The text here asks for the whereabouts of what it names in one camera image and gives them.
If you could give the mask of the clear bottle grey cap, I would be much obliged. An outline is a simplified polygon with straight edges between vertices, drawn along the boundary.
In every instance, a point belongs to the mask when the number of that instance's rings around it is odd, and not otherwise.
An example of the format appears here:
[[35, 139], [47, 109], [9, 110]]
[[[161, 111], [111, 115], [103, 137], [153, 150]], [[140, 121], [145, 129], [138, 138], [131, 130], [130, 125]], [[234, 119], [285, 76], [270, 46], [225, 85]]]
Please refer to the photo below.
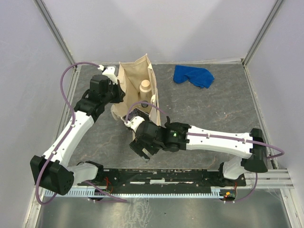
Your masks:
[[146, 163], [148, 163], [150, 161], [150, 158], [148, 156], [143, 156], [142, 159]]

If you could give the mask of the left aluminium frame post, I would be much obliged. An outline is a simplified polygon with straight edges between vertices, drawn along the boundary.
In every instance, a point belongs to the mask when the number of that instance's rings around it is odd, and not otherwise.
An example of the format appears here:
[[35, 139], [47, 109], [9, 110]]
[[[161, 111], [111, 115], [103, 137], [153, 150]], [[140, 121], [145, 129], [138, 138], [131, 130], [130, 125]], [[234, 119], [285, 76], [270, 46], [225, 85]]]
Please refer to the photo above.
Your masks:
[[64, 41], [64, 38], [62, 37], [57, 25], [55, 24], [45, 2], [43, 0], [33, 0], [36, 7], [38, 8], [40, 14], [42, 15], [44, 21], [46, 22], [48, 28], [50, 29], [53, 37], [55, 38], [57, 44], [59, 45], [60, 49], [62, 50], [65, 58], [69, 62], [69, 64], [74, 64], [75, 60], [72, 57], [72, 54], [67, 47], [66, 42]]

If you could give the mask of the right aluminium frame post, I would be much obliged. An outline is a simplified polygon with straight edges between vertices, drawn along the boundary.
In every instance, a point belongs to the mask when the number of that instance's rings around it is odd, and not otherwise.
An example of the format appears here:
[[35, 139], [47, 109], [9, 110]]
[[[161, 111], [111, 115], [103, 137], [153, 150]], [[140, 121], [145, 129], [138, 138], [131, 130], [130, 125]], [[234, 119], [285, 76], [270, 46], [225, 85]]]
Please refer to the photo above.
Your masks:
[[262, 27], [260, 28], [259, 32], [257, 33], [246, 56], [242, 60], [242, 65], [244, 68], [247, 67], [247, 65], [250, 63], [252, 57], [256, 53], [259, 45], [261, 44], [261, 42], [262, 42], [263, 38], [265, 37], [266, 33], [268, 32], [269, 28], [271, 27], [274, 19], [276, 18], [277, 14], [279, 13], [284, 2], [285, 2], [285, 0], [275, 0], [274, 5], [272, 6], [265, 21], [263, 22]]

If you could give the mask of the blue cloth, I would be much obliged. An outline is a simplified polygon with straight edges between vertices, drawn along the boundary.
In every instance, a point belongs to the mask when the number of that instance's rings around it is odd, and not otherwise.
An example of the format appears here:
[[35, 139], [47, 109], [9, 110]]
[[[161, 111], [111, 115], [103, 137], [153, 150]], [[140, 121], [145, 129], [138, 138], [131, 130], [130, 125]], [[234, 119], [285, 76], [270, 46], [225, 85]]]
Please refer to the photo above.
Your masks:
[[214, 81], [214, 76], [205, 68], [176, 65], [173, 81], [177, 84], [189, 81], [196, 87], [209, 88]]

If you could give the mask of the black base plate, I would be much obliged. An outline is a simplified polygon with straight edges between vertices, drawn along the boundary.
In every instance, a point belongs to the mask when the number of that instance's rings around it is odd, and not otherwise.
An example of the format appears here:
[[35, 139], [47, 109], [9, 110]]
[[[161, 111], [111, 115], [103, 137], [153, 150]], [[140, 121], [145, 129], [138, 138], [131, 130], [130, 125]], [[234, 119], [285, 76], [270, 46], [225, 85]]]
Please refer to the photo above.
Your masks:
[[245, 176], [225, 179], [219, 170], [104, 169], [91, 181], [112, 194], [211, 193], [212, 187], [244, 187]]

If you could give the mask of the aluminium frame rail front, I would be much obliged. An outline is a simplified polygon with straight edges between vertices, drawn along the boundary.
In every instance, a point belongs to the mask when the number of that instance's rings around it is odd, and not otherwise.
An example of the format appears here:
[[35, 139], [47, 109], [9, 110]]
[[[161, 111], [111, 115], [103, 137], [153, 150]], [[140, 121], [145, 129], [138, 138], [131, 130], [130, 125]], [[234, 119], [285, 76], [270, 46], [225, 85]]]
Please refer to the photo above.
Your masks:
[[292, 182], [286, 170], [269, 170], [266, 173], [243, 173], [235, 180], [225, 178], [219, 170], [170, 170], [170, 169], [104, 169], [100, 168], [91, 181], [102, 185], [109, 180], [114, 186], [144, 185], [144, 184], [181, 184], [198, 185], [204, 188], [225, 188], [248, 186], [257, 181], [258, 186], [271, 185], [281, 188], [291, 186]]

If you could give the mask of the clear square bottle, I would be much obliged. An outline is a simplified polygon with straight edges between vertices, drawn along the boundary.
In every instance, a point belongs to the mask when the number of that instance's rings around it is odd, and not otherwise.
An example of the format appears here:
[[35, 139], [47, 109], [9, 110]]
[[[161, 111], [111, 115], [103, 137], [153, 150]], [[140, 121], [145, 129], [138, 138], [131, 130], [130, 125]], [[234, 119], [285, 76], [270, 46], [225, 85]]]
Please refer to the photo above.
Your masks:
[[143, 100], [139, 104], [139, 109], [142, 110], [143, 112], [149, 114], [152, 110], [152, 107], [148, 104], [148, 101]]

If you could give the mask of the cream round jar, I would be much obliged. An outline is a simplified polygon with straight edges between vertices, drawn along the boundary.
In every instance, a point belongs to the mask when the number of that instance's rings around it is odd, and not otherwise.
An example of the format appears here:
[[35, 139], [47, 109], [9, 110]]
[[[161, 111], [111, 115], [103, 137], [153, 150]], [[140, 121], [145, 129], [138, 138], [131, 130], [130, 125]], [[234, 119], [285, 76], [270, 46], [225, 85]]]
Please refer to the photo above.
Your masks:
[[152, 88], [149, 80], [143, 80], [140, 84], [140, 98], [143, 101], [150, 102], [152, 98]]

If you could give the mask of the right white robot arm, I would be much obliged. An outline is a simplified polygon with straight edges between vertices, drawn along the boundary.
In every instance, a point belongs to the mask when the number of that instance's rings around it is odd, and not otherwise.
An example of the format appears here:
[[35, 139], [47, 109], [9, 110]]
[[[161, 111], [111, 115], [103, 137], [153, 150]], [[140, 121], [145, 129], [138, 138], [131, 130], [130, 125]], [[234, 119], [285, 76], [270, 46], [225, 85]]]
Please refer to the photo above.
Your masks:
[[135, 134], [130, 148], [145, 160], [159, 150], [207, 150], [233, 155], [230, 161], [221, 165], [217, 174], [218, 182], [224, 186], [244, 173], [268, 171], [263, 132], [257, 128], [248, 133], [225, 133], [170, 121], [165, 126], [158, 126], [139, 116], [133, 117], [125, 125]]

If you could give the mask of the aluminium frame post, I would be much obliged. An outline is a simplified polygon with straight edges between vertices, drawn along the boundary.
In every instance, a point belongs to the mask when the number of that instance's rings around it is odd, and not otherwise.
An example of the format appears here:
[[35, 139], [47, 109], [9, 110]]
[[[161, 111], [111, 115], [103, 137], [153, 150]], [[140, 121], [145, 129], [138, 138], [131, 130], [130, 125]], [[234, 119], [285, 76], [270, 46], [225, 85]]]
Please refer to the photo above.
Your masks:
[[45, 2], [43, 0], [33, 0], [36, 7], [38, 8], [40, 14], [42, 15], [44, 21], [46, 22], [48, 28], [50, 29], [53, 37], [55, 38], [57, 44], [59, 45], [60, 49], [62, 50], [65, 58], [69, 62], [69, 64], [74, 64], [75, 60], [72, 57], [72, 54], [67, 47], [66, 42], [64, 41], [64, 38], [62, 37], [57, 25], [55, 24]]
[[259, 32], [257, 33], [246, 56], [242, 60], [242, 65], [244, 68], [247, 67], [247, 65], [250, 63], [252, 57], [256, 53], [259, 45], [261, 44], [261, 42], [262, 42], [263, 38], [265, 37], [266, 33], [268, 32], [269, 28], [271, 27], [274, 19], [276, 18], [277, 14], [279, 13], [284, 2], [285, 2], [285, 0], [275, 0], [274, 5], [272, 6], [265, 21], [263, 22], [262, 27], [260, 28]]

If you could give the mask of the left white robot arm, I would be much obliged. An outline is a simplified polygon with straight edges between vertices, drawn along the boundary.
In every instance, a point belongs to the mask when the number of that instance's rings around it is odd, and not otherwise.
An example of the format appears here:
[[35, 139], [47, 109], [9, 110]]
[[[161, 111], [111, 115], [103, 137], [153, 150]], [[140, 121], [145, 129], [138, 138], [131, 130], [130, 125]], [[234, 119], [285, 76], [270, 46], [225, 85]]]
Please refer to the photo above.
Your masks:
[[92, 161], [70, 167], [69, 160], [85, 135], [108, 103], [120, 103], [125, 93], [117, 76], [103, 72], [90, 80], [90, 87], [74, 108], [68, 125], [44, 154], [34, 156], [30, 167], [36, 186], [65, 195], [73, 185], [90, 181], [101, 185], [105, 180], [103, 166]]

